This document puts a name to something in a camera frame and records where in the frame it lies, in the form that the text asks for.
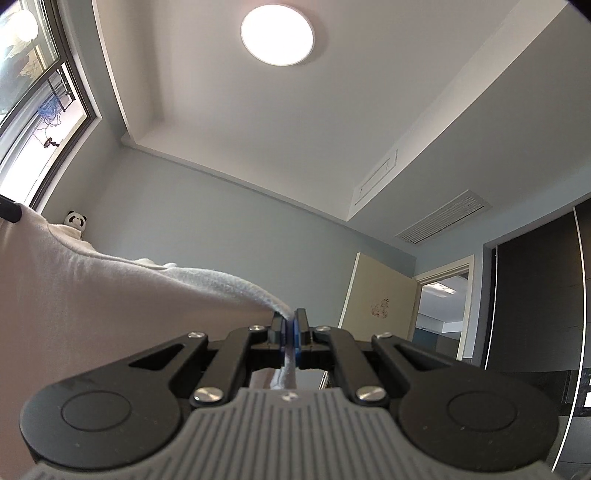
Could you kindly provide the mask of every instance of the panda stuffed animal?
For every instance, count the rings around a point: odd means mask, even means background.
[[[76,230],[82,233],[86,229],[86,217],[76,213],[74,210],[70,210],[66,215],[64,225],[74,227]]]

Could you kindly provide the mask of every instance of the white cloth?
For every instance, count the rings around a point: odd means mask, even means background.
[[[273,312],[293,318],[287,305],[241,278],[103,255],[74,228],[50,225],[33,210],[21,209],[18,223],[0,219],[0,476],[5,480],[17,479],[33,464],[18,418],[23,403],[45,385],[192,330],[218,340],[234,328],[270,325]],[[295,388],[292,361],[286,370],[275,375],[275,387]]]

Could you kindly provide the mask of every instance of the beige door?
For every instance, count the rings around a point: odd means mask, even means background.
[[[382,332],[411,340],[420,297],[418,282],[358,253],[339,327],[356,340]]]

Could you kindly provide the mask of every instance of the window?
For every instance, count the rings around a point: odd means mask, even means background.
[[[35,208],[96,118],[56,0],[17,0],[0,15],[0,194]]]

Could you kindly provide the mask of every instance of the air vent grille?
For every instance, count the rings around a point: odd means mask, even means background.
[[[488,208],[490,208],[490,205],[485,200],[480,198],[476,193],[466,190],[451,202],[446,203],[435,212],[427,215],[423,220],[419,220],[414,225],[400,232],[396,237],[412,244],[418,244],[460,222],[469,215],[473,215],[476,212],[483,212]]]

